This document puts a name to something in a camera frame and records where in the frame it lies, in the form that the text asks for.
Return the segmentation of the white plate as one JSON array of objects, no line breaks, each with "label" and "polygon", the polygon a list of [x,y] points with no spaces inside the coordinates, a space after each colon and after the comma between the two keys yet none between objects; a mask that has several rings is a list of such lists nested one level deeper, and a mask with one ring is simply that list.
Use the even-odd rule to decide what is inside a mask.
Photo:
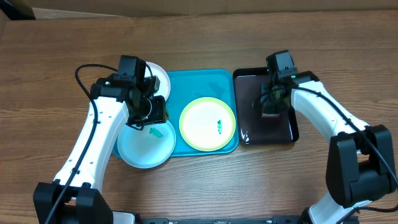
[{"label": "white plate", "polygon": [[156,76],[160,81],[159,90],[154,94],[154,96],[161,95],[164,97],[165,101],[167,101],[171,91],[170,78],[167,72],[156,63],[146,62],[146,64],[148,67],[150,67],[152,72],[150,72],[149,69],[146,68],[144,77],[147,78],[150,77],[151,74],[153,74],[153,76]]}]

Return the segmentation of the yellow-green rimmed plate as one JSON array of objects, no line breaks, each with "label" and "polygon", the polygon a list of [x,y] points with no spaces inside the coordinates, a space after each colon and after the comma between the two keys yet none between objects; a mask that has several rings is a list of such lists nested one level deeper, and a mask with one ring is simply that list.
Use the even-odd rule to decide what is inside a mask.
[{"label": "yellow-green rimmed plate", "polygon": [[[218,134],[217,121],[222,121],[223,132]],[[222,100],[213,97],[197,98],[180,114],[179,130],[183,140],[202,152],[213,152],[225,147],[233,138],[236,118],[233,110]]]}]

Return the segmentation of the green sponge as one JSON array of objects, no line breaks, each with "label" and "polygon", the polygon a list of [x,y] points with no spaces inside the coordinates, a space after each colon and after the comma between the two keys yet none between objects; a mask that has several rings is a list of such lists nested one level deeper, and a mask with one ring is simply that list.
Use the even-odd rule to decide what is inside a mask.
[{"label": "green sponge", "polygon": [[283,101],[279,96],[268,94],[263,100],[264,114],[279,114],[283,109]]}]

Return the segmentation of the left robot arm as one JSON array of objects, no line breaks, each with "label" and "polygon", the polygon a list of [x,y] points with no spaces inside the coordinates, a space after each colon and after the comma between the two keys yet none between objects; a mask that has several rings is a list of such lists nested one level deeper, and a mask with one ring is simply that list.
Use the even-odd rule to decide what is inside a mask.
[{"label": "left robot arm", "polygon": [[40,223],[135,223],[131,212],[111,210],[101,191],[116,139],[125,124],[165,123],[170,79],[165,72],[143,81],[127,74],[99,78],[87,92],[88,115],[66,163],[52,183],[37,184],[33,201]]}]

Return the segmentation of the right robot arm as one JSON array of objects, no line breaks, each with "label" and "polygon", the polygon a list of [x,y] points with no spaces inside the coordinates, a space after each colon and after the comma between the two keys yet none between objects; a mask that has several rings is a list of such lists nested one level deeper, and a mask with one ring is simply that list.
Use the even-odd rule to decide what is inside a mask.
[{"label": "right robot arm", "polygon": [[383,126],[370,126],[344,109],[312,72],[295,68],[268,71],[254,101],[262,113],[294,109],[302,113],[329,142],[327,193],[306,208],[298,223],[344,223],[369,203],[397,189],[392,136]]}]

